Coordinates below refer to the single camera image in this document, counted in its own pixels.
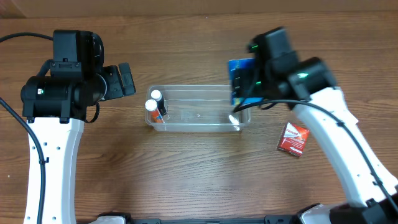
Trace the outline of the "clear plastic container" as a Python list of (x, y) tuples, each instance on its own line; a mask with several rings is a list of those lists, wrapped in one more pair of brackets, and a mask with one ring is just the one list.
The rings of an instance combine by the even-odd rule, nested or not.
[(251, 110), (233, 113), (228, 85), (152, 85), (165, 98), (167, 114), (157, 123), (149, 111), (145, 121), (160, 132), (233, 132), (241, 131), (251, 122)]

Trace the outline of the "blue medicine box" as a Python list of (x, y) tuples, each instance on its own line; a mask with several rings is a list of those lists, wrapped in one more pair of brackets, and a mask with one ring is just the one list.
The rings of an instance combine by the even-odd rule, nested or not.
[[(230, 60), (228, 62), (228, 74), (229, 74), (230, 86), (231, 86), (231, 67), (234, 65), (239, 65), (239, 66), (244, 66), (244, 67), (248, 67), (249, 65), (254, 66), (254, 62), (255, 62), (254, 58), (242, 58), (242, 59)], [(245, 99), (243, 104), (246, 105), (246, 104), (251, 104), (251, 103), (257, 103), (262, 100), (247, 100), (247, 99)], [(238, 106), (240, 104), (240, 102), (241, 102), (241, 100), (232, 100), (231, 99), (231, 104), (233, 106)]]

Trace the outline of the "orange bottle white cap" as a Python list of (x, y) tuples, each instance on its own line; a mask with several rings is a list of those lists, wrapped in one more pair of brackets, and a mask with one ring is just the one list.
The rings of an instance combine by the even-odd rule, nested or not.
[(157, 102), (155, 100), (147, 100), (145, 103), (145, 108), (150, 113), (154, 122), (164, 123), (164, 119), (157, 107)]

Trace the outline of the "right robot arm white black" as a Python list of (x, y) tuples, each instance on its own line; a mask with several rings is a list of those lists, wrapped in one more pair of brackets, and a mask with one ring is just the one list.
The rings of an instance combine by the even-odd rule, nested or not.
[(317, 140), (346, 197), (304, 208), (290, 222), (396, 223), (397, 179), (365, 140), (326, 63), (301, 60), (283, 27), (255, 36), (248, 52), (250, 58), (228, 62), (234, 112), (286, 104)]

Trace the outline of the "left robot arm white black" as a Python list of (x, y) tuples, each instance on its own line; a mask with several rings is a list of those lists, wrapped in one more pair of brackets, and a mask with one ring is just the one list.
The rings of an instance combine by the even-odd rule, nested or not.
[(26, 223), (75, 223), (76, 161), (86, 111), (136, 92), (127, 63), (104, 65), (97, 34), (56, 30), (52, 41), (52, 59), (21, 90), (30, 130)]

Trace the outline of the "red medicine box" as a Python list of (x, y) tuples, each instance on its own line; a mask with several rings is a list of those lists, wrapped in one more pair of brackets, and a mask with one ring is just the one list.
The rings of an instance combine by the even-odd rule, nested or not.
[(303, 154), (310, 131), (294, 123), (288, 122), (277, 145), (279, 150), (300, 157)]

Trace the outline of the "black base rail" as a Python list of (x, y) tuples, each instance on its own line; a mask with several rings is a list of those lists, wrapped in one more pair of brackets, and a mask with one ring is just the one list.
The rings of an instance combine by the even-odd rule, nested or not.
[(324, 218), (302, 220), (296, 215), (266, 215), (262, 218), (213, 218), (213, 219), (183, 219), (162, 220), (159, 218), (133, 219), (128, 213), (111, 213), (99, 216), (90, 223), (130, 223), (130, 224), (294, 224), (294, 223), (330, 223)]

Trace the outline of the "dark bottle white cap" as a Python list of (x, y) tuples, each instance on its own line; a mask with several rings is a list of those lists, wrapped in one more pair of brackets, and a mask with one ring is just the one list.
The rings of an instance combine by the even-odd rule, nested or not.
[(159, 90), (153, 90), (150, 93), (150, 96), (153, 100), (157, 102), (157, 108), (160, 111), (161, 115), (164, 116), (167, 114), (167, 104), (165, 102), (165, 98), (163, 94)]

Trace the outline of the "cardboard backdrop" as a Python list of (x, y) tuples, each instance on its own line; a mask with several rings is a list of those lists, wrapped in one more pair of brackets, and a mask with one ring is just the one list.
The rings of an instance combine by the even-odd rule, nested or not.
[(396, 10), (397, 0), (1, 0), (2, 18)]

